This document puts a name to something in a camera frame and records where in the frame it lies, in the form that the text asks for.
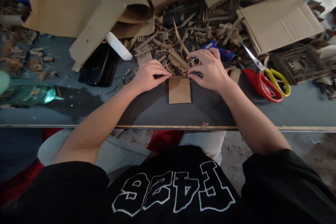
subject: glue stick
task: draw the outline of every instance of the glue stick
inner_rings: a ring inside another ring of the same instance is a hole
[[[117,37],[112,32],[109,31],[108,34],[105,36],[105,39],[123,60],[132,59],[132,54],[124,47],[124,45],[119,41],[119,39],[117,39]]]

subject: blue glue gun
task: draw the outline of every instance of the blue glue gun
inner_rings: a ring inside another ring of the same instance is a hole
[[[231,62],[233,58],[236,56],[233,51],[217,47],[217,42],[215,40],[211,40],[209,44],[204,45],[201,49],[208,50],[211,47],[217,48],[219,50],[220,58],[225,62]]]

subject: hand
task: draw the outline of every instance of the hand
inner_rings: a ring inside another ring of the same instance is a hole
[[[202,64],[190,68],[188,77],[200,86],[219,93],[232,81],[223,67],[220,59],[221,56],[217,48],[210,48],[209,50],[201,49],[191,52],[187,60],[194,57],[197,57]],[[193,72],[201,72],[203,78],[192,74]]]
[[[153,75],[164,76],[154,79]],[[138,93],[141,94],[155,88],[170,76],[172,76],[172,74],[169,73],[159,61],[153,59],[139,66],[139,70],[137,71],[135,77],[128,85],[132,86],[132,89],[137,90]]]

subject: white pants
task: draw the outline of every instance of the white pants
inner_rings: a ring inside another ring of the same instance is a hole
[[[44,166],[53,161],[73,129],[63,129],[49,137],[40,147],[37,157]],[[221,148],[226,131],[188,131],[185,132],[179,145],[194,145],[220,165]],[[109,136],[101,145],[96,165],[106,171],[110,181],[114,181],[130,166],[140,165],[145,160],[157,155],[144,147],[124,142]]]

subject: plastic bottle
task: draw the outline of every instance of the plastic bottle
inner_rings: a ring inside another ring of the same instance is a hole
[[[0,70],[0,104],[42,105],[56,96],[53,86],[40,81],[9,76]]]

